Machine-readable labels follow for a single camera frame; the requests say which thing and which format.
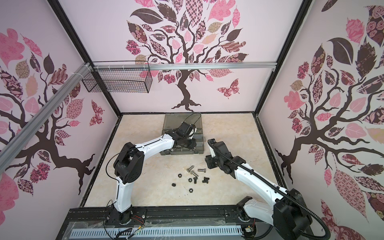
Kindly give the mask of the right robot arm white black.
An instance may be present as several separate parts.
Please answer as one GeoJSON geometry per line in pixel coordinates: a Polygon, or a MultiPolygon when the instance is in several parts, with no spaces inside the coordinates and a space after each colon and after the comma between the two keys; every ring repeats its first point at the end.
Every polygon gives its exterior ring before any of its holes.
{"type": "Polygon", "coordinates": [[[237,215],[243,222],[259,220],[274,227],[284,240],[296,240],[302,236],[313,222],[311,215],[289,197],[285,188],[272,183],[239,156],[232,156],[224,142],[208,140],[210,155],[205,160],[209,169],[219,168],[222,172],[242,182],[258,194],[265,202],[245,197],[238,203],[237,215]]]}

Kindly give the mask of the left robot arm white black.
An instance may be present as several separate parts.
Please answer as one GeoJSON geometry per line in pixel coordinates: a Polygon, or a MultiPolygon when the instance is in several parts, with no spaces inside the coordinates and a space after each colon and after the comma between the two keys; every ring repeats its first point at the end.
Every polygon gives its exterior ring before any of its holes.
{"type": "Polygon", "coordinates": [[[156,139],[137,145],[131,142],[124,145],[113,164],[118,181],[114,208],[118,213],[125,213],[132,207],[133,184],[140,177],[145,160],[174,147],[194,150],[197,146],[193,138],[195,132],[195,125],[183,122],[178,128],[166,131],[156,139]]]}

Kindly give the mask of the black socket screw pair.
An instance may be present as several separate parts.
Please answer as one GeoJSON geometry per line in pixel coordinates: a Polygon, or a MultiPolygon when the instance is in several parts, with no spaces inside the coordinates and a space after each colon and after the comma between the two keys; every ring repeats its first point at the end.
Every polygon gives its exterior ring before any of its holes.
{"type": "Polygon", "coordinates": [[[209,183],[209,178],[206,178],[206,177],[204,177],[204,179],[202,180],[202,183],[206,183],[206,184],[208,184],[209,183]]]}

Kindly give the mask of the silver hex bolt upright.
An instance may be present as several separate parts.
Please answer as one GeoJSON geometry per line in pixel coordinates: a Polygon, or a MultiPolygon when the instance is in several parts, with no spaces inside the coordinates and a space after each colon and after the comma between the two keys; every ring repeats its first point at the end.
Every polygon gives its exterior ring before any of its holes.
{"type": "Polygon", "coordinates": [[[190,173],[191,170],[194,168],[194,166],[190,166],[188,169],[187,169],[187,172],[190,173]]]}

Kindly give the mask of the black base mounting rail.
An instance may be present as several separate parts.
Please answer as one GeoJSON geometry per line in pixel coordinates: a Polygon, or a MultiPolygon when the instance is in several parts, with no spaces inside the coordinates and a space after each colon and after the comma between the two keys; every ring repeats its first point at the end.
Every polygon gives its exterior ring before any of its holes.
{"type": "Polygon", "coordinates": [[[84,207],[69,210],[65,221],[106,221],[107,226],[143,223],[171,223],[179,220],[223,220],[225,223],[244,225],[262,223],[261,216],[246,217],[239,205],[130,207],[121,214],[114,207],[84,207]]]}

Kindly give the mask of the aluminium rail back wall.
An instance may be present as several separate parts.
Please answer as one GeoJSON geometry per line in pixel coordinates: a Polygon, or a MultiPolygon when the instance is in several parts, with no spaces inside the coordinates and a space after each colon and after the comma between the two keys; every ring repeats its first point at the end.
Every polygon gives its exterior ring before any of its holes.
{"type": "Polygon", "coordinates": [[[211,69],[275,69],[276,62],[241,62],[241,63],[194,63],[194,64],[143,64],[136,65],[96,65],[95,71],[101,70],[148,70],[148,71],[168,71],[168,70],[211,70],[211,69]]]}

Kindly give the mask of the aluminium rail wall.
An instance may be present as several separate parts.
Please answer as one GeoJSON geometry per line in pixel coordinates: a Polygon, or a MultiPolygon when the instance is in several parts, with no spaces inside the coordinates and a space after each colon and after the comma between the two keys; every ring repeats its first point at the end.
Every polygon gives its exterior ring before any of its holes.
{"type": "Polygon", "coordinates": [[[20,133],[5,146],[1,152],[1,173],[6,170],[19,152],[28,144],[70,91],[73,90],[91,70],[92,67],[89,63],[83,63],[63,84],[58,92],[54,94],[39,112],[21,129],[20,133]]]}
{"type": "Polygon", "coordinates": [[[136,65],[96,65],[95,71],[101,70],[148,70],[148,71],[168,71],[168,70],[211,70],[211,69],[275,69],[276,62],[241,62],[241,63],[194,63],[194,64],[143,64],[136,65]]]}

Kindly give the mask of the aluminium rail left wall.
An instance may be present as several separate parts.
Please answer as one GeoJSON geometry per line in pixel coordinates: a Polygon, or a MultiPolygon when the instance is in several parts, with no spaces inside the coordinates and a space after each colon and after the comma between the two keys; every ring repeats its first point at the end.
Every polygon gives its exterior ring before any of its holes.
{"type": "Polygon", "coordinates": [[[21,129],[20,133],[5,146],[1,152],[1,173],[6,170],[19,152],[28,144],[70,91],[73,90],[91,70],[92,67],[89,63],[83,63],[63,84],[58,92],[54,94],[39,112],[21,129]]]}

